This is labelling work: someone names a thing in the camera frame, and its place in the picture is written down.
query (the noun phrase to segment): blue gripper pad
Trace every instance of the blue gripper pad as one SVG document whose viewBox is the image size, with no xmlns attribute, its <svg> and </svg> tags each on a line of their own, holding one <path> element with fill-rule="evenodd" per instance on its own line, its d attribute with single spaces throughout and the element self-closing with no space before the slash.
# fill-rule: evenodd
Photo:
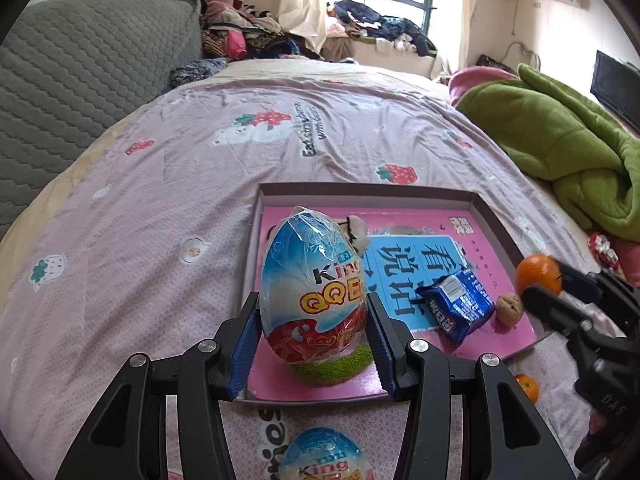
<svg viewBox="0 0 640 480">
<path fill-rule="evenodd" d="M 365 326 L 365 332 L 367 334 L 367 342 L 371 348 L 371 354 L 373 355 L 373 361 L 376 364 L 376 370 L 378 371 L 378 378 L 383 390 L 385 390 L 389 396 L 393 399 L 396 396 L 398 385 L 394 379 L 394 360 L 392 358 L 391 350 L 389 349 L 388 342 L 385 335 L 382 332 L 380 326 L 380 320 L 373 308 L 368 295 L 367 295 L 367 324 Z"/>
<path fill-rule="evenodd" d="M 235 322 L 241 322 L 241 319 L 236 319 Z M 261 333 L 260 313 L 254 308 L 244 324 L 244 330 L 238 336 L 238 343 L 231 355 L 231 370 L 226 387 L 231 399 L 235 399 L 246 385 Z"/>
</svg>

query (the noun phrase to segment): candy wrapper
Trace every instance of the candy wrapper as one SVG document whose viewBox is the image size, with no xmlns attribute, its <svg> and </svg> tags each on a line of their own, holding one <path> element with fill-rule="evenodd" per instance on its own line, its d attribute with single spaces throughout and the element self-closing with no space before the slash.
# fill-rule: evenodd
<svg viewBox="0 0 640 480">
<path fill-rule="evenodd" d="M 427 301 L 440 328 L 455 346 L 484 325 L 495 309 L 494 302 L 470 269 L 459 270 L 436 285 L 419 287 L 416 293 Z"/>
<path fill-rule="evenodd" d="M 613 270 L 613 272 L 616 272 L 623 280 L 626 280 L 618 255 L 616 251 L 611 248 L 611 243 L 604 234 L 594 231 L 589 236 L 587 244 L 591 254 L 593 254 L 605 269 Z"/>
<path fill-rule="evenodd" d="M 285 363 L 326 360 L 364 329 L 364 271 L 329 217 L 297 207 L 277 225 L 262 266 L 260 316 Z"/>
<path fill-rule="evenodd" d="M 374 480 L 362 450 L 330 428 L 312 428 L 291 443 L 280 464 L 280 480 Z"/>
</svg>

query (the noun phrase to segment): kinder egg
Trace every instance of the kinder egg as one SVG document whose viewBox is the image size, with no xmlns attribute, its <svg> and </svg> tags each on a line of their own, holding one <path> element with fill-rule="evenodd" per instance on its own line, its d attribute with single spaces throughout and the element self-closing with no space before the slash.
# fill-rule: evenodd
<svg viewBox="0 0 640 480">
<path fill-rule="evenodd" d="M 329 217 L 296 208 L 278 225 L 262 266 L 260 316 L 286 363 L 328 359 L 364 329 L 360 259 Z"/>
<path fill-rule="evenodd" d="M 373 469 L 362 450 L 330 428 L 300 433 L 287 449 L 279 472 L 282 480 L 373 480 Z"/>
</svg>

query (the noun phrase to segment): walnut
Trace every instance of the walnut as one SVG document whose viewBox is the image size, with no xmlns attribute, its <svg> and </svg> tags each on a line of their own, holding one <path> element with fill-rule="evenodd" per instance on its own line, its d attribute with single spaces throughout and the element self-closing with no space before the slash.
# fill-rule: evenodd
<svg viewBox="0 0 640 480">
<path fill-rule="evenodd" d="M 524 306 L 517 294 L 501 294 L 495 302 L 495 315 L 505 326 L 514 326 L 524 314 Z"/>
</svg>

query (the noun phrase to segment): pink pillow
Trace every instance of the pink pillow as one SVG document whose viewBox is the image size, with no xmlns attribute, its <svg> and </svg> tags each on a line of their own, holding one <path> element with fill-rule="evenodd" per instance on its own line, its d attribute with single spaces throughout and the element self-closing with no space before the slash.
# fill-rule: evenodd
<svg viewBox="0 0 640 480">
<path fill-rule="evenodd" d="M 493 66 L 470 66 L 458 70 L 449 81 L 451 104 L 457 105 L 462 96 L 474 86 L 500 79 L 516 79 L 516 76 Z"/>
<path fill-rule="evenodd" d="M 612 235 L 607 235 L 607 237 L 611 241 L 611 247 L 618 255 L 626 280 L 633 286 L 640 286 L 640 244 L 615 238 Z"/>
</svg>

